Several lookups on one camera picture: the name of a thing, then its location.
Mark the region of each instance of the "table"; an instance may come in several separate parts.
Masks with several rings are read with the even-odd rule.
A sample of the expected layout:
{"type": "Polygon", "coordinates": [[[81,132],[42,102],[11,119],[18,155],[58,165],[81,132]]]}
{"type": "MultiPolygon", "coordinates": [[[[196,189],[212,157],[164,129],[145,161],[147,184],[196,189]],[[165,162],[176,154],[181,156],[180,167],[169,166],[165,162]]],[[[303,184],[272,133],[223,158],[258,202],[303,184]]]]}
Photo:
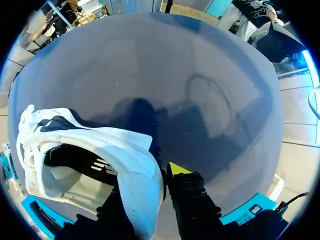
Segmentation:
{"type": "MultiPolygon", "coordinates": [[[[8,132],[15,150],[23,110],[69,108],[80,124],[151,135],[163,167],[198,171],[227,214],[266,194],[282,143],[283,109],[273,65],[237,36],[197,19],[120,14],[73,29],[46,46],[12,84],[8,132]]],[[[88,212],[43,200],[75,220],[88,212]]],[[[180,239],[170,198],[155,239],[180,239]]]]}

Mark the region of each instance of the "black device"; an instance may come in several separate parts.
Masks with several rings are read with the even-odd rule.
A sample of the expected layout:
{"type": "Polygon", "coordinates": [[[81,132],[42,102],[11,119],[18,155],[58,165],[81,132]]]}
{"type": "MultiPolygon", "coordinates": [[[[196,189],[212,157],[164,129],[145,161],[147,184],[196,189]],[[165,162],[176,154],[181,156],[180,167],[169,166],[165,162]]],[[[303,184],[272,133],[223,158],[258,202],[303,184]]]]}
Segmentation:
{"type": "Polygon", "coordinates": [[[269,209],[257,212],[241,226],[235,221],[223,225],[221,208],[207,194],[204,179],[198,172],[173,174],[168,164],[166,175],[182,240],[275,240],[288,225],[282,218],[283,208],[279,212],[269,209]]]}

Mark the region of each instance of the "cable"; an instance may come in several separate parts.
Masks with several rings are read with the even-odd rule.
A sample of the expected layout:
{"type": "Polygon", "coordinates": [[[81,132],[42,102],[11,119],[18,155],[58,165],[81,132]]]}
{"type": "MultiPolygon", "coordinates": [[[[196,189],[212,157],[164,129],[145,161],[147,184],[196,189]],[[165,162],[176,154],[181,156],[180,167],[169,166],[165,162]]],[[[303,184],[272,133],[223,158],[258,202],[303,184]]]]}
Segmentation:
{"type": "Polygon", "coordinates": [[[309,93],[308,103],[309,103],[309,106],[310,106],[312,112],[314,113],[314,115],[320,120],[320,115],[317,113],[317,110],[314,108],[314,106],[312,106],[312,103],[311,103],[311,98],[316,94],[316,91],[317,91],[317,90],[320,90],[320,86],[315,87],[315,88],[309,93]]]}
{"type": "Polygon", "coordinates": [[[291,204],[292,202],[294,202],[295,200],[297,200],[298,198],[304,197],[304,196],[308,196],[310,195],[310,192],[305,192],[305,193],[301,193],[298,196],[295,196],[294,198],[292,198],[290,201],[288,201],[287,203],[283,204],[282,206],[279,206],[276,208],[276,210],[274,210],[276,213],[279,213],[282,209],[286,208],[287,206],[289,206],[289,204],[291,204]]]}

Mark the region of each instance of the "white sneaker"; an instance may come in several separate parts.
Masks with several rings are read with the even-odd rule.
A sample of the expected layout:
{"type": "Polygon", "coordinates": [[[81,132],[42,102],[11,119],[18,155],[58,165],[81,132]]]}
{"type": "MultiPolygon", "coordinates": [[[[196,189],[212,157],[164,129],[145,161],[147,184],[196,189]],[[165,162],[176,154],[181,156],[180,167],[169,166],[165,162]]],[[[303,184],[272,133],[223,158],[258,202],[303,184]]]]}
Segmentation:
{"type": "Polygon", "coordinates": [[[164,192],[161,170],[148,151],[152,137],[82,126],[66,108],[34,109],[29,105],[22,113],[16,141],[27,191],[95,214],[117,179],[135,234],[152,238],[164,192]]]}

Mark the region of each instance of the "shoe insole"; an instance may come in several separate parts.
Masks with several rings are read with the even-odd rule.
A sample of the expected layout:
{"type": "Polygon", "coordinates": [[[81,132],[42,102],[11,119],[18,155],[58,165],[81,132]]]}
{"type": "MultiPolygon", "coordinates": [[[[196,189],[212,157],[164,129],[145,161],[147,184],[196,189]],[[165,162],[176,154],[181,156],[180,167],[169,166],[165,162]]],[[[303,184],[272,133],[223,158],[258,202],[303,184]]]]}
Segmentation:
{"type": "Polygon", "coordinates": [[[44,157],[49,167],[69,167],[99,182],[114,186],[117,172],[98,155],[70,144],[62,144],[49,150],[44,157]]]}

